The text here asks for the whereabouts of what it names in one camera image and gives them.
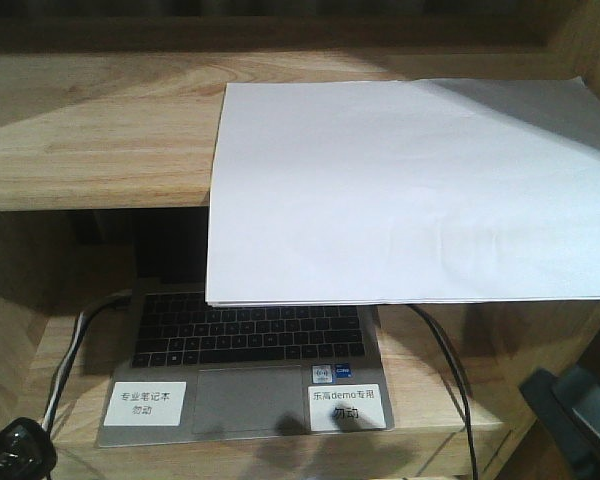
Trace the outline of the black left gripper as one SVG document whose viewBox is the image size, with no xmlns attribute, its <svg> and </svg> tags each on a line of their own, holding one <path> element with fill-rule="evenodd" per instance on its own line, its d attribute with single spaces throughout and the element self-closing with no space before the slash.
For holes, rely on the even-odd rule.
<svg viewBox="0 0 600 480">
<path fill-rule="evenodd" d="M 0 431 L 0 479 L 44 479 L 57 464 L 50 435 L 19 417 Z"/>
</svg>

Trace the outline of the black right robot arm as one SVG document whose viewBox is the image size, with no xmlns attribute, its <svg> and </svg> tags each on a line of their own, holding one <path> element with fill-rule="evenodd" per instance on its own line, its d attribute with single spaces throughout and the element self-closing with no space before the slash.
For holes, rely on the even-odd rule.
<svg viewBox="0 0 600 480">
<path fill-rule="evenodd" d="M 600 479 L 600 377 L 575 365 L 556 376 L 538 369 L 519 386 L 576 479 Z"/>
</svg>

